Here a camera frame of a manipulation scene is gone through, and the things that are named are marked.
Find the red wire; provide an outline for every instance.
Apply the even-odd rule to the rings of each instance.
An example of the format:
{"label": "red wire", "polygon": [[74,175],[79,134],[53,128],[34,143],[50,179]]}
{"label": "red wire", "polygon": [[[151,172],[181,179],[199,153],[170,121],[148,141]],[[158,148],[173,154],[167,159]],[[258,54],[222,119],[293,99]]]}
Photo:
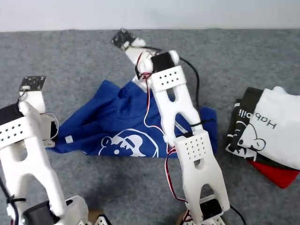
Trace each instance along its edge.
{"label": "red wire", "polygon": [[139,57],[137,58],[137,61],[136,61],[136,65],[138,65],[139,64],[139,62],[140,62],[140,59],[141,59],[141,56],[142,56],[142,54],[143,54],[144,52],[142,52],[140,55],[139,55]]}
{"label": "red wire", "polygon": [[172,149],[168,152],[167,157],[165,158],[165,174],[166,174],[166,176],[167,176],[168,184],[169,184],[170,190],[171,190],[171,192],[172,192],[174,198],[176,198],[178,201],[187,203],[187,200],[185,200],[185,199],[183,199],[183,198],[177,197],[177,195],[176,195],[176,193],[175,193],[175,191],[174,191],[173,184],[172,184],[172,181],[171,181],[171,176],[170,176],[170,173],[169,173],[168,159],[169,159],[169,156],[172,155],[172,154],[175,153],[175,152],[176,152],[176,149],[172,148]]}

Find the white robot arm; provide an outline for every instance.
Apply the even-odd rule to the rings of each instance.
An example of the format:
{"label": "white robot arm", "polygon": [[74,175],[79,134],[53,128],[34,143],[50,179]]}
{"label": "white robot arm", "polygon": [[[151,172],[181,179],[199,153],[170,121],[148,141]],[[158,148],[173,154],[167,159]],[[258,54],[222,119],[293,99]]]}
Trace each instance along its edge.
{"label": "white robot arm", "polygon": [[[135,64],[136,76],[133,82],[145,91],[145,82],[150,83],[161,115],[165,140],[178,154],[186,207],[192,217],[192,224],[223,224],[220,216],[230,208],[224,178],[213,155],[208,132],[203,129],[199,114],[193,107],[184,72],[178,65],[178,54],[175,51],[157,54],[153,49],[145,49],[145,42],[138,38],[133,41],[126,30],[121,30],[112,42],[116,46],[123,46],[120,49]],[[147,74],[148,79],[141,79],[143,74]],[[169,89],[175,94],[174,101],[168,97]],[[178,113],[191,125],[190,136],[175,136],[175,116]],[[205,184],[213,189],[214,195],[200,199]]]}
{"label": "white robot arm", "polygon": [[[82,197],[65,200],[47,157],[44,144],[51,144],[52,119],[45,113],[45,79],[25,77],[17,103],[0,109],[0,160],[6,185],[2,180],[0,184],[7,198],[7,213],[14,225],[92,225]],[[30,175],[45,187],[49,201],[28,208],[25,197]],[[109,224],[103,217],[96,222]]]}

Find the white print on blue fabric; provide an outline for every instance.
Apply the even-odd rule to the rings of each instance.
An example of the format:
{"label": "white print on blue fabric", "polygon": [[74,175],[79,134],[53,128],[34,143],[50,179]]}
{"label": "white print on blue fabric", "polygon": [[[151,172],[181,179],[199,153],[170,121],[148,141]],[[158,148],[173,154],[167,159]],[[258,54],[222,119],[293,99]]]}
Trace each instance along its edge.
{"label": "white print on blue fabric", "polygon": [[158,157],[158,145],[146,133],[126,129],[113,138],[106,136],[101,141],[98,155],[120,155],[133,157]]}

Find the folded t-shirt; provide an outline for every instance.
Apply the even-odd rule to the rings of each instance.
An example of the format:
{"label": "folded t-shirt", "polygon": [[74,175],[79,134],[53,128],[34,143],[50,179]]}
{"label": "folded t-shirt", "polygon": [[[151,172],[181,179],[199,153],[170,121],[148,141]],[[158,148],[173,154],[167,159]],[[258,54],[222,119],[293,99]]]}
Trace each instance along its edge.
{"label": "folded t-shirt", "polygon": [[[144,125],[147,95],[135,83],[129,82],[119,88],[103,81],[95,96],[59,128],[54,148],[57,153],[82,150],[87,155],[163,157],[166,143],[162,133]],[[212,148],[217,150],[217,115],[213,109],[200,109],[203,128],[210,135]],[[148,125],[160,126],[160,114],[150,93]],[[175,135],[190,132],[189,123],[182,115],[176,116]]]}
{"label": "folded t-shirt", "polygon": [[238,145],[288,167],[300,169],[300,96],[265,89]]}
{"label": "folded t-shirt", "polygon": [[260,155],[254,150],[237,146],[236,143],[234,144],[234,146],[236,146],[235,148],[231,146],[233,140],[232,137],[236,135],[235,132],[237,131],[235,129],[235,125],[237,123],[236,119],[247,114],[247,113],[242,113],[243,111],[240,109],[240,102],[241,99],[236,100],[236,103],[234,105],[231,114],[230,125],[227,131],[228,134],[226,138],[225,149],[234,155],[246,158],[250,164],[252,164],[257,170],[259,170],[262,174],[264,174],[269,180],[274,182],[278,187],[280,188],[288,187],[295,180],[295,178],[299,174],[299,171],[278,164]]}

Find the white plastic part with holes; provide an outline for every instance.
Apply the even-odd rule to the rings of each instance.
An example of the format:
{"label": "white plastic part with holes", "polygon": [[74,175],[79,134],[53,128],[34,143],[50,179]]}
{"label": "white plastic part with holes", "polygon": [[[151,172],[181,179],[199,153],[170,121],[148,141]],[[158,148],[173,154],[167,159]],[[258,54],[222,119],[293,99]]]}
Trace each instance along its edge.
{"label": "white plastic part with holes", "polygon": [[99,216],[94,225],[108,225],[105,217]]}
{"label": "white plastic part with holes", "polygon": [[[24,198],[28,175],[33,175],[45,187],[54,214],[61,216],[65,212],[65,198],[58,177],[49,164],[40,136],[40,120],[35,120],[36,112],[31,111],[31,108],[27,106],[28,104],[25,103],[19,105],[24,117],[0,127],[5,133],[0,141],[6,137],[3,144],[0,145],[0,160],[6,186],[9,193],[15,195],[15,198]],[[27,151],[25,159],[21,155],[23,148]],[[19,216],[27,209],[26,202],[16,202],[16,206]],[[10,205],[7,211],[12,218],[15,218]]]}
{"label": "white plastic part with holes", "polygon": [[175,140],[175,148],[182,168],[183,190],[188,202],[186,206],[190,210],[194,223],[201,224],[203,221],[199,203],[212,198],[209,196],[200,199],[201,189],[205,184],[213,189],[214,197],[221,205],[222,211],[229,210],[223,174],[213,155],[208,132],[202,129],[192,137],[178,137]]}
{"label": "white plastic part with holes", "polygon": [[[154,73],[150,80],[161,115],[165,139],[171,146],[175,146],[182,168],[183,190],[188,202],[186,207],[190,210],[194,224],[200,225],[203,222],[203,215],[199,202],[201,189],[205,184],[213,189],[223,212],[230,208],[221,168],[213,155],[208,132],[203,130],[201,124],[192,127],[192,137],[175,137],[176,114],[183,115],[191,125],[200,123],[199,114],[193,107],[186,86],[182,67],[176,66]],[[167,94],[167,89],[170,88],[173,88],[175,94],[173,102]]]}
{"label": "white plastic part with holes", "polygon": [[[77,225],[81,222],[92,225],[88,222],[88,207],[83,198],[76,196],[72,198],[72,204],[66,206],[58,177],[50,166],[42,141],[41,128],[50,123],[44,124],[40,112],[24,100],[20,101],[19,109],[24,117],[0,126],[0,160],[9,194],[15,198],[26,198],[28,176],[33,175],[45,187],[52,212],[61,218],[57,225]],[[26,202],[15,204],[19,213],[18,225],[23,225],[21,215],[28,205]],[[10,204],[7,213],[15,219]]]}
{"label": "white plastic part with holes", "polygon": [[[202,225],[226,225],[221,217],[216,217],[214,219],[209,219],[206,222],[202,222]],[[184,222],[182,225],[196,225],[194,221]]]}
{"label": "white plastic part with holes", "polygon": [[[176,138],[174,133],[176,114],[181,113],[189,124],[200,123],[199,114],[193,106],[186,86],[182,67],[177,66],[154,73],[150,77],[150,80],[153,95],[161,115],[161,125],[165,132],[165,138],[171,146],[174,146]],[[169,88],[173,88],[175,94],[174,102],[170,101],[168,97],[167,89]],[[192,128],[193,132],[202,129],[202,125]]]}

